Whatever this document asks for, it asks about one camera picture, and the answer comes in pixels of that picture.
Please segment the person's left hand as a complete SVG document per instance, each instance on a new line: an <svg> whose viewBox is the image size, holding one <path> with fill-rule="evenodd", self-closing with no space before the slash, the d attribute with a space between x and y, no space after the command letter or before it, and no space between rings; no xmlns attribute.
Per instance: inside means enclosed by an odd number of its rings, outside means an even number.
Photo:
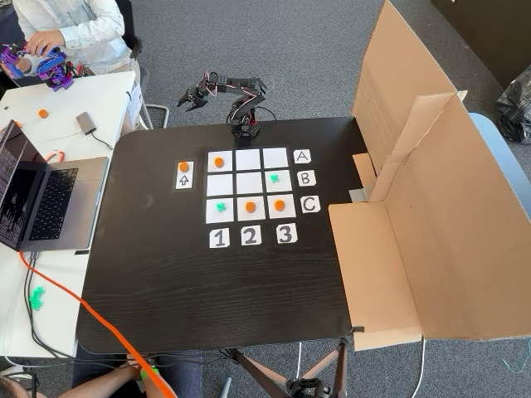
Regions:
<svg viewBox="0 0 531 398"><path fill-rule="evenodd" d="M32 56L45 56L53 48L64 46L65 39L59 30L34 32L25 45L25 50Z"/></svg>

